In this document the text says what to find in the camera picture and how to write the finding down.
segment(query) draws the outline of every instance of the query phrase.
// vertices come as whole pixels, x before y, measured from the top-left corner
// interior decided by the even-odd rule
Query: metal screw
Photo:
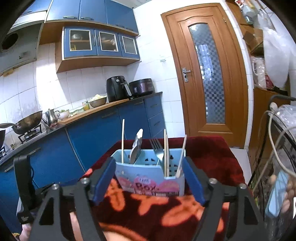
[[[241,184],[239,185],[239,188],[240,188],[240,189],[247,189],[247,185],[244,184],[244,183],[241,183]]]
[[[57,190],[59,188],[59,185],[58,184],[54,184],[54,185],[52,185],[52,189],[53,190]]]
[[[81,183],[83,183],[83,184],[88,184],[88,183],[89,183],[89,179],[88,179],[87,177],[82,178],[80,181],[81,181]]]
[[[210,178],[209,182],[210,182],[210,184],[216,184],[218,181],[216,178]]]

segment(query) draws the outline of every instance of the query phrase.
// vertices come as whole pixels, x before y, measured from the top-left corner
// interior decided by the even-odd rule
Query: cutting board
[[[70,124],[73,121],[79,120],[79,119],[81,119],[83,117],[86,117],[88,115],[91,115],[93,113],[96,113],[96,112],[98,112],[100,110],[104,110],[104,109],[107,109],[107,108],[116,106],[118,104],[121,104],[121,103],[124,103],[124,102],[127,102],[127,101],[129,101],[129,99],[118,100],[118,101],[114,101],[114,102],[111,102],[111,103],[107,103],[107,104],[101,105],[99,107],[96,107],[96,108],[93,108],[93,109],[89,109],[89,110],[83,111],[82,113],[79,113],[77,115],[74,115],[72,117],[69,117],[69,118],[67,118],[65,120],[61,120],[61,121],[58,122],[58,124],[59,125],[67,125],[67,124]]]

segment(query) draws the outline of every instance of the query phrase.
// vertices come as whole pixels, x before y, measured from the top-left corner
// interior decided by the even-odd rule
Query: wok
[[[3,146],[4,139],[5,139],[5,130],[2,130],[0,131],[0,149]]]
[[[31,114],[27,116],[26,118],[23,118],[18,123],[3,123],[0,124],[0,128],[7,128],[12,126],[13,131],[18,135],[23,135],[26,132],[32,130],[34,127],[39,125],[42,119],[42,111],[38,111],[34,114]]]

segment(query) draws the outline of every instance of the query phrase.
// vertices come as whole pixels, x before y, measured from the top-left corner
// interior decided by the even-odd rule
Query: black countertop
[[[142,97],[138,97],[138,98],[134,98],[134,99],[131,99],[127,102],[124,102],[124,103],[121,103],[121,104],[118,104],[117,106],[120,106],[120,105],[125,105],[125,104],[128,104],[128,103],[131,103],[133,101],[138,101],[138,100],[142,100],[142,99],[146,99],[146,98],[150,98],[150,97],[153,97],[153,96],[157,96],[157,95],[161,95],[162,92],[157,92],[157,93],[153,93],[153,94],[150,94],[150,95],[146,95],[146,96],[142,96]],[[45,138],[46,136],[54,133],[55,131],[59,130],[59,129],[62,129],[62,128],[65,128],[67,127],[68,125],[71,125],[72,123],[75,123],[76,121],[74,122],[71,122],[70,124],[67,124],[67,125],[55,125],[51,128],[47,128],[46,131],[44,131],[43,133],[41,133],[40,135],[32,138],[31,140],[25,142],[24,144],[21,144],[20,146],[18,146],[17,148],[15,148],[14,150],[11,150],[9,149],[7,152],[6,152],[6,155],[0,160],[0,166],[2,166],[3,164],[5,164],[9,159],[13,158],[14,156],[16,156],[19,152],[21,152],[22,150],[26,149],[27,147],[29,147],[30,145],[32,145],[33,143]]]

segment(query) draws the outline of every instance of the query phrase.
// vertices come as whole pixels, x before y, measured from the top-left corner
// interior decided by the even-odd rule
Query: glass-front cabinet
[[[94,29],[65,28],[64,57],[95,56],[96,41]]]
[[[118,34],[120,39],[122,56],[126,58],[140,58],[136,39],[134,37]]]
[[[118,33],[96,29],[95,34],[98,55],[122,57]]]

